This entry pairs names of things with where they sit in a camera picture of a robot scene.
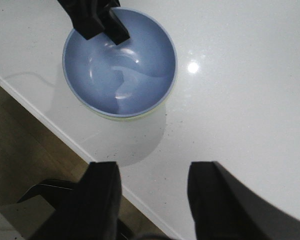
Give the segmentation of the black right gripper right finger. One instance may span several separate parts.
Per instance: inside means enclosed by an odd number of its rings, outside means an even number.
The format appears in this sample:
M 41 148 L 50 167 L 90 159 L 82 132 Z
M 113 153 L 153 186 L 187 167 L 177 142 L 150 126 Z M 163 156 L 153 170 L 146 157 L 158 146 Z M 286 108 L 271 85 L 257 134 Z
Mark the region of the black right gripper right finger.
M 187 197 L 198 240 L 298 240 L 300 222 L 217 162 L 192 162 Z

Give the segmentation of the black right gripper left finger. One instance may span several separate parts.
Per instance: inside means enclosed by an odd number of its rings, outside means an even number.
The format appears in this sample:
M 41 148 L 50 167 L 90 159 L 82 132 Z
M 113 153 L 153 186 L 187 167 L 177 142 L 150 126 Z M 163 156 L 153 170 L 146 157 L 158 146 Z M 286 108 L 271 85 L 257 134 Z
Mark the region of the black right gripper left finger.
M 114 240 L 122 197 L 116 162 L 91 162 L 32 240 Z

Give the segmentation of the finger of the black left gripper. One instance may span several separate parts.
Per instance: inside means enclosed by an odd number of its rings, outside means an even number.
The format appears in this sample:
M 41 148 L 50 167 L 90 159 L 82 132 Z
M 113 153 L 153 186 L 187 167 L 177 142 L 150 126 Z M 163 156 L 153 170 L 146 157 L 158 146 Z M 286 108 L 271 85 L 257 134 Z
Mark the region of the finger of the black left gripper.
M 105 30 L 98 16 L 97 0 L 58 0 L 58 3 L 84 39 L 90 40 Z
M 99 19 L 104 26 L 104 33 L 115 45 L 119 45 L 129 39 L 129 32 L 112 8 L 120 8 L 118 0 L 99 1 Z

